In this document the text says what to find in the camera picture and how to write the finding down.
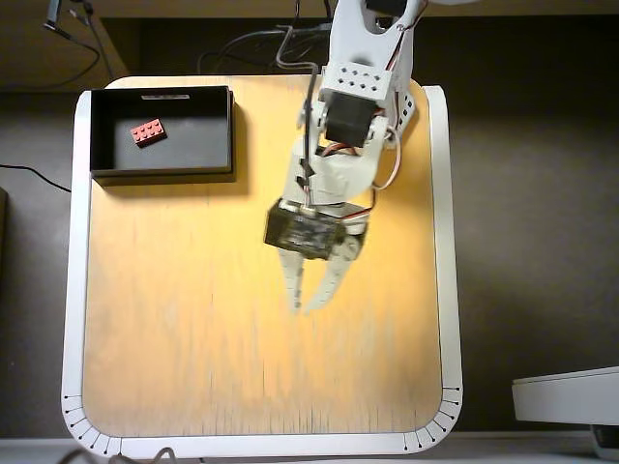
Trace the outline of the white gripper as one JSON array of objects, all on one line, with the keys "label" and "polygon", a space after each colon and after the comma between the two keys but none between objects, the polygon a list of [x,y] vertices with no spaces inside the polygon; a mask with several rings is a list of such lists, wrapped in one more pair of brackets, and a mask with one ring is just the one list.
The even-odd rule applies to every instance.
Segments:
[{"label": "white gripper", "polygon": [[[303,176],[303,148],[304,137],[301,135],[293,145],[281,196],[286,201],[299,204],[305,199],[303,189],[296,180],[298,176]],[[329,209],[335,204],[348,202],[369,189],[377,172],[382,149],[383,130],[375,130],[373,138],[364,145],[358,157],[311,156],[309,165],[314,172],[309,177],[311,203]],[[365,236],[366,234],[347,235],[341,243],[334,246],[327,259],[325,275],[315,294],[305,305],[305,313],[320,309],[335,296],[351,264],[361,253]],[[301,284],[305,259],[299,252],[281,248],[279,257],[287,304],[289,309],[296,313],[302,307]]]}]

